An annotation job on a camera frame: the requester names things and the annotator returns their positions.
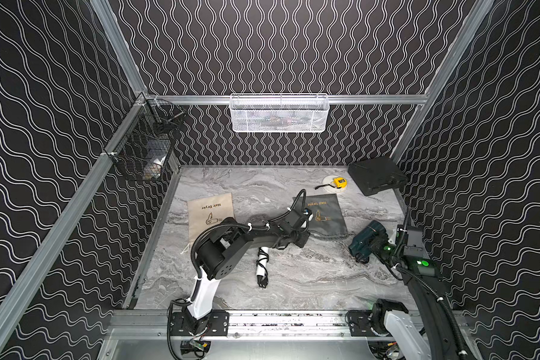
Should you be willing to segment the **dark green hair dryer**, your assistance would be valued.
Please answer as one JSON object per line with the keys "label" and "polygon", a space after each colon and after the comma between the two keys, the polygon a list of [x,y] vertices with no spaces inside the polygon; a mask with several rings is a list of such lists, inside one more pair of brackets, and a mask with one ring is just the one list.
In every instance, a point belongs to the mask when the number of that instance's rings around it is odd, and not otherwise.
{"label": "dark green hair dryer", "polygon": [[355,261],[368,264],[371,255],[371,242],[377,237],[387,236],[386,228],[377,220],[372,220],[363,230],[356,234],[348,246],[349,253]]}

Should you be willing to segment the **dark grey hair dryer bag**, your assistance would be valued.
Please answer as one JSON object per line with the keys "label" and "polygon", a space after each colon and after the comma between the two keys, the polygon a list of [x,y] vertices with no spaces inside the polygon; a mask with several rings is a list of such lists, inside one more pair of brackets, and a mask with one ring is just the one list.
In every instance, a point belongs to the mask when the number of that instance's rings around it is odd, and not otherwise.
{"label": "dark grey hair dryer bag", "polygon": [[313,214],[307,230],[311,237],[322,240],[342,240],[348,237],[348,229],[336,194],[307,196],[304,206],[301,199],[295,205],[297,210],[302,207],[310,209]]}

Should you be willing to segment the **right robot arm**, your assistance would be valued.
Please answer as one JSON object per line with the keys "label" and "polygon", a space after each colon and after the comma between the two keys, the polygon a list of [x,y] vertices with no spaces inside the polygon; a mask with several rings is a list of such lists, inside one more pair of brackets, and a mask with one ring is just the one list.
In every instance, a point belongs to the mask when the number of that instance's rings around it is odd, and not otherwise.
{"label": "right robot arm", "polygon": [[413,325],[404,304],[386,299],[373,305],[372,331],[391,335],[405,359],[474,359],[442,288],[437,267],[427,257],[406,254],[407,228],[400,228],[397,234],[397,244],[376,235],[370,241],[370,252],[392,274],[400,274],[415,300],[424,334]]}

